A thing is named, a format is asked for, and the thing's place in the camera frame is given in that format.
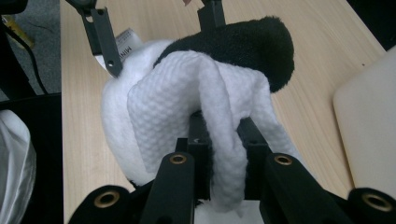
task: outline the white plush toy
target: white plush toy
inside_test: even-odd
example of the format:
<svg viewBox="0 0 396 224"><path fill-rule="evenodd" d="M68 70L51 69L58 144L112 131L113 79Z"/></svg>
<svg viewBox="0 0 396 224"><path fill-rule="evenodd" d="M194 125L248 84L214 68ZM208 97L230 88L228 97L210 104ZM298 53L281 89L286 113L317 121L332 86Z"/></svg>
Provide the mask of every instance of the white plush toy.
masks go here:
<svg viewBox="0 0 396 224"><path fill-rule="evenodd" d="M211 201L196 208L195 223L262 223L258 202L243 201L248 159L236 128L251 117L274 152L301 159L270 96L293 70L291 37L277 18L148 42L104 88L106 140L125 176L141 186L155 178L177 139L188 136L190 115L202 110L213 177Z"/></svg>

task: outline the white cloth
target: white cloth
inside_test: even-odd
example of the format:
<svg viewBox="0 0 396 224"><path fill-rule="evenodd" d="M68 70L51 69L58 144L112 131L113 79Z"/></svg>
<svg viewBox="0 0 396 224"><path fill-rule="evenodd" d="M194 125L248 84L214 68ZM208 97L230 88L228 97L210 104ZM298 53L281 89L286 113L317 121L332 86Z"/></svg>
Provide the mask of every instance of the white cloth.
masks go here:
<svg viewBox="0 0 396 224"><path fill-rule="evenodd" d="M0 223L20 223L35 183L35 150L25 124L0 111Z"/></svg>
<svg viewBox="0 0 396 224"><path fill-rule="evenodd" d="M188 136L191 113L202 109L214 149L212 206L228 212L244 198L248 161L236 133L240 119L251 117L274 152L301 157L276 119L263 73L194 51L171 53L153 69L168 44L147 44L125 61L118 79L107 82L107 142L128 178L148 182L177 139Z"/></svg>

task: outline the black cable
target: black cable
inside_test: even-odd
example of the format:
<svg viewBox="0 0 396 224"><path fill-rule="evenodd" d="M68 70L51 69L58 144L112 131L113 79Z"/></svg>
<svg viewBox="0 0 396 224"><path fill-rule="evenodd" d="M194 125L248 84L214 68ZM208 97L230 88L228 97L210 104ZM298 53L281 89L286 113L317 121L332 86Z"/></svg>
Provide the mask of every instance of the black cable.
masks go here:
<svg viewBox="0 0 396 224"><path fill-rule="evenodd" d="M37 62L35 60L35 55L33 54L32 50L29 48L29 46L18 36L16 35L11 29L9 29L6 25L2 23L2 25L5 28L5 31L16 41L18 41L29 53L30 59L32 61L33 65L33 70L35 71L35 79L37 79L38 85L40 86L41 90L44 92L44 94L48 94L46 88L43 85L43 82L41 81L40 75L38 74L38 68L37 68Z"/></svg>

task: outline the light wood surface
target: light wood surface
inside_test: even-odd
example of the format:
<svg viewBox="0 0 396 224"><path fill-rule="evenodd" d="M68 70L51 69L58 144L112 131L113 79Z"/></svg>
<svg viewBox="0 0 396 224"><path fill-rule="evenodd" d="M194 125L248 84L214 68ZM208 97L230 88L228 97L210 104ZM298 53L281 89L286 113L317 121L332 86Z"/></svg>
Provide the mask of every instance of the light wood surface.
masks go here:
<svg viewBox="0 0 396 224"><path fill-rule="evenodd" d="M199 0L98 1L117 35L133 28L143 41L199 32ZM332 106L337 87L385 51L345 0L226 0L227 23L275 15L295 48L290 84L273 96L280 121L323 188L346 197L353 188ZM61 1L64 131L64 220L94 189L133 190L106 144L101 91L109 79L91 55L81 17Z"/></svg>

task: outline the wooden table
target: wooden table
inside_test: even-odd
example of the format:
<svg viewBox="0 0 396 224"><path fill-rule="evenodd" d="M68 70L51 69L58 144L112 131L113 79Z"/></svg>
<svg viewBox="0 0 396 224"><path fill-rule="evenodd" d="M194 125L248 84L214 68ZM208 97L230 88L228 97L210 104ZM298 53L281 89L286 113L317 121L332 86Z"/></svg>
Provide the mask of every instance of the wooden table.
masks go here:
<svg viewBox="0 0 396 224"><path fill-rule="evenodd" d="M98 1L117 35L133 28L143 41L199 32L196 11L181 0ZM332 107L337 87L385 51L345 0L227 0L227 23L275 15L289 28L295 48L290 84L273 96L278 118L323 188L346 197L353 188ZM133 190L106 144L100 120L108 73L92 57L80 16L61 1L64 131L64 220L94 189Z"/></svg>

